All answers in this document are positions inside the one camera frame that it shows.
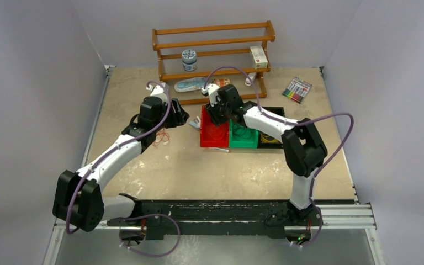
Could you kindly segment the red plastic bin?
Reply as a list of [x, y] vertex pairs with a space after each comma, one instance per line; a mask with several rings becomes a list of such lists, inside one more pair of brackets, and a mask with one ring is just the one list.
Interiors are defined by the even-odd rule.
[[201, 109], [200, 147], [221, 147], [229, 146], [229, 122], [216, 127], [210, 120], [205, 106]]

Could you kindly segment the green plastic bin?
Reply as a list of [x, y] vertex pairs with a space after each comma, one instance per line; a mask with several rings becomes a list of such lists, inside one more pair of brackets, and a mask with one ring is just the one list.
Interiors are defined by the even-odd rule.
[[237, 149], [256, 149], [259, 132], [230, 121], [229, 147]]

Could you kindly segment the black plastic bin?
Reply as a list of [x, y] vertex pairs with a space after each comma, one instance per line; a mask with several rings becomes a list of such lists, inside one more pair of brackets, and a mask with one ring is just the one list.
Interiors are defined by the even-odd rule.
[[[285, 116], [283, 107], [263, 107], [263, 108], [273, 114], [276, 114], [279, 116]], [[258, 149], [282, 149], [283, 145], [277, 139], [259, 131], [257, 148]]]

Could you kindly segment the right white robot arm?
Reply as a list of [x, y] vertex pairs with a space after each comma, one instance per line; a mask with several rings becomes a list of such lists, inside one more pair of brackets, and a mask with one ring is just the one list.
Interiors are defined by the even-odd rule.
[[289, 220], [296, 225], [306, 221], [310, 212], [313, 178], [322, 167], [327, 148], [310, 119], [297, 121], [274, 114], [258, 103], [244, 102], [233, 85], [219, 87], [207, 84], [201, 93], [209, 99], [205, 106], [211, 121], [219, 126], [232, 121], [243, 127], [258, 130], [282, 144], [285, 161], [293, 173], [293, 187], [288, 209]]

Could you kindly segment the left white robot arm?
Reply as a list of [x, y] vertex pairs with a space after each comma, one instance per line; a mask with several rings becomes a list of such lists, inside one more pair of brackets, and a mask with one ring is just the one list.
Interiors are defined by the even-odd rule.
[[52, 213], [66, 222], [66, 232], [94, 230], [101, 221], [122, 219], [130, 226], [142, 220], [136, 198], [126, 194], [104, 197], [102, 191], [130, 161], [141, 155], [161, 129], [184, 125], [189, 114], [176, 98], [148, 96], [115, 143], [94, 161], [75, 172], [63, 171], [56, 186]]

